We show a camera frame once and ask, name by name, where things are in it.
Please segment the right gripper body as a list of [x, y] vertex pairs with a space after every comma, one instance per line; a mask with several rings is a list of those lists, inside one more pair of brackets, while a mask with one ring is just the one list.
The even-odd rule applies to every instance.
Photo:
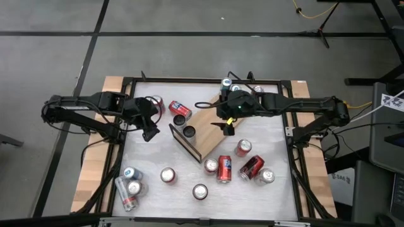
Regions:
[[258, 98], [246, 91], [229, 91], [217, 100], [217, 116], [221, 119], [252, 117], [258, 111], [262, 111]]

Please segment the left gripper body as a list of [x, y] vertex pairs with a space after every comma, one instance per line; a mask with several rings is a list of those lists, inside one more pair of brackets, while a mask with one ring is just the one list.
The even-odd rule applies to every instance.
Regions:
[[144, 97], [125, 102], [125, 121], [136, 127], [152, 127], [152, 116], [157, 114], [156, 106]]

